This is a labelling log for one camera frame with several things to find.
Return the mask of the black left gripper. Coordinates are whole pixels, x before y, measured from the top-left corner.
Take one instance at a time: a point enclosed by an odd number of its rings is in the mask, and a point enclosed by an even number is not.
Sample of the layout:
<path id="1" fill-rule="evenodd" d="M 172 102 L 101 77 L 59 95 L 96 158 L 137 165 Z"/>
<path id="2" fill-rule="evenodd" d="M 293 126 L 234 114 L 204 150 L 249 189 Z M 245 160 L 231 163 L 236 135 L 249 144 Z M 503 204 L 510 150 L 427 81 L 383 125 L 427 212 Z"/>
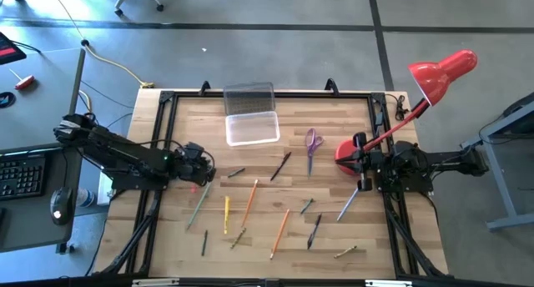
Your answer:
<path id="1" fill-rule="evenodd" d="M 186 181 L 198 183 L 198 185 L 206 185 L 214 180 L 217 169 L 215 168 L 215 159 L 210 153 L 202 153 L 201 155 L 190 157 L 184 152 L 184 148 L 175 149 L 174 153 L 177 156 L 177 176 Z M 201 162 L 205 168 L 209 169 L 207 173 L 201 178 Z"/>

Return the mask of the green pencil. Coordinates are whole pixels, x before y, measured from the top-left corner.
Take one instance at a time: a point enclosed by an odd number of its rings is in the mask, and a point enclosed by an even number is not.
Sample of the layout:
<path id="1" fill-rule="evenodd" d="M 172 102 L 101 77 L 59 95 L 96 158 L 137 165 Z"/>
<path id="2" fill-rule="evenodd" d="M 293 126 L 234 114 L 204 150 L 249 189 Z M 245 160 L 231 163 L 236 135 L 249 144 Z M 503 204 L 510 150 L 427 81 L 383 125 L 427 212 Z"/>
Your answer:
<path id="1" fill-rule="evenodd" d="M 194 212 L 191 214 L 191 217 L 189 218 L 189 221 L 188 221 L 187 226 L 186 226 L 186 231 L 189 230 L 189 228 L 193 224 L 196 215 L 198 214 L 200 208 L 202 207 L 202 204 L 204 203 L 204 201 L 208 197 L 209 191 L 211 190 L 212 183 L 213 183 L 213 181 L 207 183 L 207 185 L 206 185 L 206 187 L 204 189 L 204 192 L 203 192 L 202 196 L 200 197 L 199 202 L 197 203 L 197 206 L 194 209 Z"/>

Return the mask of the black tablet red screen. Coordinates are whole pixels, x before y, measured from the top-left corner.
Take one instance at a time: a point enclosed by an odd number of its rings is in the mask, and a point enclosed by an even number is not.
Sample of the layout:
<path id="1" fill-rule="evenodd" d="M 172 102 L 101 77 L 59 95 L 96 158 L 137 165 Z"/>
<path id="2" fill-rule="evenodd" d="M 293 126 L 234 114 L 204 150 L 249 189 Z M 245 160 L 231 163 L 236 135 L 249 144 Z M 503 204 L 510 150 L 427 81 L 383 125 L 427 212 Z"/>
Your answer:
<path id="1" fill-rule="evenodd" d="M 0 32 L 0 65 L 23 60 L 27 57 L 13 41 Z"/>

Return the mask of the slim black pen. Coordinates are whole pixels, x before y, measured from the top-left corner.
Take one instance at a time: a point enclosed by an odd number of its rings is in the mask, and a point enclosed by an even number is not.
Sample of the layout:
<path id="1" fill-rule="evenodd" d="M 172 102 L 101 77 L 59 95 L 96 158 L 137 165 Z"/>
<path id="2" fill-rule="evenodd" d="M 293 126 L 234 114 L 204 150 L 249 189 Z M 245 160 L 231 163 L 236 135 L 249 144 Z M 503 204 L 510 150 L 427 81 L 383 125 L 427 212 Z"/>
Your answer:
<path id="1" fill-rule="evenodd" d="M 282 159 L 280 165 L 277 167 L 277 169 L 275 170 L 275 172 L 273 173 L 273 175 L 271 176 L 270 178 L 270 181 L 273 181 L 276 176 L 279 174 L 280 170 L 284 167 L 284 165 L 286 164 L 287 160 L 289 159 L 290 155 L 292 153 L 291 152 L 288 152 Z"/>

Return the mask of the purple scissors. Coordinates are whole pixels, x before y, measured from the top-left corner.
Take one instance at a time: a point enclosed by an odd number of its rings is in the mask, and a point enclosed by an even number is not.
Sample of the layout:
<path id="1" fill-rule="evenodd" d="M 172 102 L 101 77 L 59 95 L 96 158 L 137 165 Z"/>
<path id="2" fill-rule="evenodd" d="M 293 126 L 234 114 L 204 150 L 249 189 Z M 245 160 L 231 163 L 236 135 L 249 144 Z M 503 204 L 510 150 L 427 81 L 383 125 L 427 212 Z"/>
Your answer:
<path id="1" fill-rule="evenodd" d="M 314 128 L 310 128 L 305 135 L 305 145 L 307 148 L 307 177 L 310 178 L 313 168 L 313 157 L 316 149 L 321 146 L 324 139 L 316 133 Z"/>

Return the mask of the red desk lamp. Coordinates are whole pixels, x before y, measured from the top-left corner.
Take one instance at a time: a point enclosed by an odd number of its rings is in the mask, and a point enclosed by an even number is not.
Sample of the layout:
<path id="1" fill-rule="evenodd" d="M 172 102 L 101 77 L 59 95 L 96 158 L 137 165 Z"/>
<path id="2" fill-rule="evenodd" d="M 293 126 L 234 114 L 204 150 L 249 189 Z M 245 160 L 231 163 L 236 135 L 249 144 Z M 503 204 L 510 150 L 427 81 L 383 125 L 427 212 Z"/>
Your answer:
<path id="1" fill-rule="evenodd" d="M 395 127 L 385 131 L 380 137 L 372 139 L 365 145 L 354 145 L 354 149 L 361 149 L 364 153 L 379 145 L 385 138 L 403 128 L 416 118 L 419 118 L 429 107 L 437 105 L 445 96 L 451 83 L 472 71 L 478 63 L 476 53 L 470 49 L 462 49 L 440 62 L 418 62 L 408 65 L 416 85 L 423 98 Z"/>

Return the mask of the gold crayon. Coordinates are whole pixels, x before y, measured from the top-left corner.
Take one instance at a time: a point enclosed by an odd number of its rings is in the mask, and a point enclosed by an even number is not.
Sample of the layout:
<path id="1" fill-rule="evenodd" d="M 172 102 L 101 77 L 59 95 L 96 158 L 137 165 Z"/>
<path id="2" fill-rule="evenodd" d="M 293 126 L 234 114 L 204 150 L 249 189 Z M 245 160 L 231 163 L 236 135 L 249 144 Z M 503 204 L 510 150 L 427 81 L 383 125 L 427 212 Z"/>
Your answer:
<path id="1" fill-rule="evenodd" d="M 348 249 L 345 249 L 343 252 L 335 254 L 334 255 L 334 259 L 338 259 L 338 258 L 340 258 L 340 257 L 342 257 L 342 256 L 344 256 L 344 255 L 346 255 L 346 254 L 348 254 L 350 252 L 355 251 L 356 249 L 357 249 L 357 245 L 351 246 Z"/>

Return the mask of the grey table frame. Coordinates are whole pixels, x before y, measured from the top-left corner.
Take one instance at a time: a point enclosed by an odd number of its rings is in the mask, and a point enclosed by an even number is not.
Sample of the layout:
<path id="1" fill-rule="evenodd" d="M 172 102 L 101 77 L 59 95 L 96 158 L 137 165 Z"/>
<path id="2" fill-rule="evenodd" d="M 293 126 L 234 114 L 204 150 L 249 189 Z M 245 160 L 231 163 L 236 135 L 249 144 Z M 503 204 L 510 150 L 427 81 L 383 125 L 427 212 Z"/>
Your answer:
<path id="1" fill-rule="evenodd" d="M 534 224 L 534 92 L 508 106 L 461 147 L 482 146 L 506 216 L 486 223 L 490 231 Z"/>

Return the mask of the clear plastic supply box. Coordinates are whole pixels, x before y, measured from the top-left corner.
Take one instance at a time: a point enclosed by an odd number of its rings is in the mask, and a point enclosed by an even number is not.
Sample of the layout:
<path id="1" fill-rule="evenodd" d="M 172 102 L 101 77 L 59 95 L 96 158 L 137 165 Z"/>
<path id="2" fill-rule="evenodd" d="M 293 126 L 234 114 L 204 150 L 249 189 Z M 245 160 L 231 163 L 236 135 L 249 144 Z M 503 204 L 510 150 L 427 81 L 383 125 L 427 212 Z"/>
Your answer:
<path id="1" fill-rule="evenodd" d="M 280 140 L 275 93 L 271 82 L 224 87 L 226 143 L 231 147 Z"/>

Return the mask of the lavender pencil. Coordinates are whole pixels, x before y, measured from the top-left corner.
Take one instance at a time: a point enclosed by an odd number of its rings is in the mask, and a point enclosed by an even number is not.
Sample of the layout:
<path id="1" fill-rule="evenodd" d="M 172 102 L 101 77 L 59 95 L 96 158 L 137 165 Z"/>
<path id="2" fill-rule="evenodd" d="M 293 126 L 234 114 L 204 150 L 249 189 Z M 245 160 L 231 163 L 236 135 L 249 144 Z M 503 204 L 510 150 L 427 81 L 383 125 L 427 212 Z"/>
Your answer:
<path id="1" fill-rule="evenodd" d="M 349 199 L 347 200 L 347 202 L 345 203 L 345 206 L 343 207 L 343 209 L 340 211 L 337 219 L 336 219 L 336 222 L 340 222 L 341 219 L 343 218 L 343 216 L 345 215 L 347 209 L 350 207 L 350 205 L 353 203 L 353 201 L 355 200 L 357 194 L 359 193 L 359 189 L 356 188 L 353 192 L 353 194 L 349 197 Z"/>

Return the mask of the grey desk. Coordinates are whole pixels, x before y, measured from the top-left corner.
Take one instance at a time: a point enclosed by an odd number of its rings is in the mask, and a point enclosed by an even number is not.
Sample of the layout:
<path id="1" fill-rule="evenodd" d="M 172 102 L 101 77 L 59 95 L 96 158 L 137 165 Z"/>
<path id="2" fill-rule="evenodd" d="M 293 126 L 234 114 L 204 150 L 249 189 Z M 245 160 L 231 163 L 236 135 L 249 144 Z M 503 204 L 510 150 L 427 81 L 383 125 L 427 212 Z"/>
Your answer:
<path id="1" fill-rule="evenodd" d="M 30 53 L 0 66 L 0 93 L 16 96 L 12 106 L 0 109 L 0 154 L 58 144 L 53 129 L 76 110 L 85 55 L 81 48 Z M 33 75 L 35 80 L 17 91 L 18 79 L 9 69 L 22 78 Z"/>

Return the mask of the silver bracket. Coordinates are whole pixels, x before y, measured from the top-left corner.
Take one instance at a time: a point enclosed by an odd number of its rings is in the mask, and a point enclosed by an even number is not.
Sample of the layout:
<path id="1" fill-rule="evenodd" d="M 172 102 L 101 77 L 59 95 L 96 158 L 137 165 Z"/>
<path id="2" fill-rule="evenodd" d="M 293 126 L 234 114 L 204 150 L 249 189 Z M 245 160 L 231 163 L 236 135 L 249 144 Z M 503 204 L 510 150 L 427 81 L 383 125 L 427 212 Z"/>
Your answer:
<path id="1" fill-rule="evenodd" d="M 159 279 L 135 279 L 131 287 L 173 287 L 179 286 L 179 279 L 159 278 Z"/>
<path id="2" fill-rule="evenodd" d="M 388 279 L 366 279 L 365 287 L 413 287 L 411 281 L 388 280 Z"/>

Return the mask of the orange pencil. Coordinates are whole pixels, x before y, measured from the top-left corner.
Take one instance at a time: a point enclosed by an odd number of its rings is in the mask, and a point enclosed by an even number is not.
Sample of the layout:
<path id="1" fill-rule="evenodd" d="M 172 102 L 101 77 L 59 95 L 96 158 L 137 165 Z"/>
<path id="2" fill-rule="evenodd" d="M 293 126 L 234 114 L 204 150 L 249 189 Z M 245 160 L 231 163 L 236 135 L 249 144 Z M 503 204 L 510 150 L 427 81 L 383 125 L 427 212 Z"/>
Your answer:
<path id="1" fill-rule="evenodd" d="M 243 220 L 242 220 L 242 223 L 241 223 L 241 227 L 242 228 L 245 226 L 246 220 L 248 218 L 249 211 L 250 211 L 253 199 L 254 199 L 254 194 L 255 194 L 255 191 L 257 189 L 258 182 L 259 182 L 259 180 L 256 179 L 255 182 L 254 182 L 253 188 L 250 191 L 249 199 L 248 199 L 248 202 L 247 202 L 247 205 L 246 205 L 246 208 L 245 208 L 245 212 L 244 212 L 244 217 L 243 217 Z"/>
<path id="2" fill-rule="evenodd" d="M 280 225 L 280 228 L 279 228 L 279 231 L 278 231 L 278 234 L 276 236 L 276 239 L 275 239 L 275 243 L 273 245 L 273 248 L 271 250 L 271 253 L 270 253 L 270 260 L 272 260 L 275 256 L 275 253 L 276 253 L 276 250 L 278 249 L 278 246 L 280 244 L 280 240 L 282 238 L 282 234 L 284 233 L 284 230 L 285 230 L 285 226 L 286 226 L 286 223 L 287 223 L 287 220 L 289 218 L 289 215 L 290 215 L 290 209 L 287 209 L 285 211 L 285 215 L 284 215 L 284 218 L 281 222 L 281 225 Z"/>

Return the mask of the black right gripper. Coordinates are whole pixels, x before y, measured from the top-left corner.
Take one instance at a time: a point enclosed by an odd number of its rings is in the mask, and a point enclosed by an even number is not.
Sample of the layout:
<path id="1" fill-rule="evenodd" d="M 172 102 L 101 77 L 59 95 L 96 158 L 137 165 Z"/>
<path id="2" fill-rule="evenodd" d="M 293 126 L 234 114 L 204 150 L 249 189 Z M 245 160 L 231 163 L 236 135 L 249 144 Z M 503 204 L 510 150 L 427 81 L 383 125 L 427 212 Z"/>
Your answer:
<path id="1" fill-rule="evenodd" d="M 363 132 L 356 134 L 357 151 L 336 162 L 342 164 L 342 169 L 348 174 L 360 174 L 360 181 L 357 184 L 358 191 L 371 191 L 373 186 L 381 191 L 384 184 L 383 174 L 385 173 L 385 155 L 375 141 L 368 142 Z"/>

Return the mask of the dark keyboard shelf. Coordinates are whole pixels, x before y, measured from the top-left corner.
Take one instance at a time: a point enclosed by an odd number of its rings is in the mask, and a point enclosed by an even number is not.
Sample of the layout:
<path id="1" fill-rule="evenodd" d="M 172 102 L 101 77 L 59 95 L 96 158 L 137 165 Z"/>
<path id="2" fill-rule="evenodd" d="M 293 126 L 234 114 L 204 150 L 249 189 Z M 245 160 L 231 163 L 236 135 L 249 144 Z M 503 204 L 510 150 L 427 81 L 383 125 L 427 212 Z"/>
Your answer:
<path id="1" fill-rule="evenodd" d="M 63 186 L 73 190 L 73 216 L 76 209 L 82 158 L 75 149 L 49 149 L 18 153 L 44 154 L 44 192 L 41 196 L 0 201 L 0 253 L 67 242 L 72 233 L 73 217 L 65 225 L 53 223 L 50 199 Z"/>

